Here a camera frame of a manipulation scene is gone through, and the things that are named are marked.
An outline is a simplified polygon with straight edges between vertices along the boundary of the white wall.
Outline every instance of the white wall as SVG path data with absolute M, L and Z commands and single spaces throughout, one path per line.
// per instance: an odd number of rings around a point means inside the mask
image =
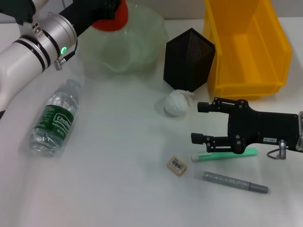
M 159 12 L 166 19 L 196 19 L 203 18 L 205 12 L 204 0 L 129 0 L 145 5 Z M 303 17 L 303 0 L 271 0 L 278 17 Z M 66 5 L 72 0 L 65 0 Z M 62 0 L 49 0 L 40 11 L 40 17 L 46 17 L 47 12 L 59 13 L 63 10 Z M 13 22 L 14 19 L 0 14 L 0 23 Z

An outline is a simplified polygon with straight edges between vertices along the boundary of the red lid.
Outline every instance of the red lid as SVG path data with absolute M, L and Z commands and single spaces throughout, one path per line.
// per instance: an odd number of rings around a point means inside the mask
M 120 30 L 128 21 L 128 9 L 126 0 L 121 0 L 121 4 L 115 13 L 113 20 L 98 20 L 92 26 L 98 30 L 105 32 L 113 32 Z

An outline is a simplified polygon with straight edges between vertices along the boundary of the white tabletop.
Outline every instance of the white tabletop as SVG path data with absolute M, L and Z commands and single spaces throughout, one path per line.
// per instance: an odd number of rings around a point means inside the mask
M 297 114 L 303 110 L 303 18 L 280 21 L 294 51 L 288 83 L 250 106 Z M 201 32 L 203 20 L 167 21 L 166 27 L 174 38 L 191 27 Z M 0 30 L 0 49 L 18 38 L 16 25 Z M 205 147 L 192 144 L 190 134 L 226 136 L 228 115 L 197 112 L 198 101 L 211 101 L 202 86 L 186 116 L 166 116 L 162 102 L 172 88 L 163 81 L 164 51 L 154 68 L 138 75 L 96 79 L 83 76 L 77 61 L 34 79 L 0 121 L 1 227 L 303 226 L 303 154 L 289 151 L 287 160 L 275 161 L 266 157 L 273 146 L 255 145 L 256 157 L 191 162 Z M 46 99 L 69 78 L 83 84 L 74 130 L 62 153 L 36 157 L 27 148 L 29 133 Z M 166 167 L 172 156 L 188 165 L 181 177 Z M 196 169 L 271 192 L 199 181 L 193 179 Z

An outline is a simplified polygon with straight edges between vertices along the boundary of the sticker label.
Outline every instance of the sticker label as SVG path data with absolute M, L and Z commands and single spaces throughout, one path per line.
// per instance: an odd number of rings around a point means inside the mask
M 276 143 L 276 139 L 264 137 L 263 142 L 267 142 L 267 143 Z
M 66 109 L 57 105 L 47 105 L 35 128 L 45 129 L 65 140 L 74 116 Z

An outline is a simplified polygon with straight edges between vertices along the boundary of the yellow plastic bin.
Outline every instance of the yellow plastic bin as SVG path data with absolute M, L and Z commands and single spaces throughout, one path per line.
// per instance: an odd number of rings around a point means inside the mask
M 292 49 L 270 0 L 205 0 L 202 35 L 215 44 L 213 96 L 258 98 L 286 84 Z

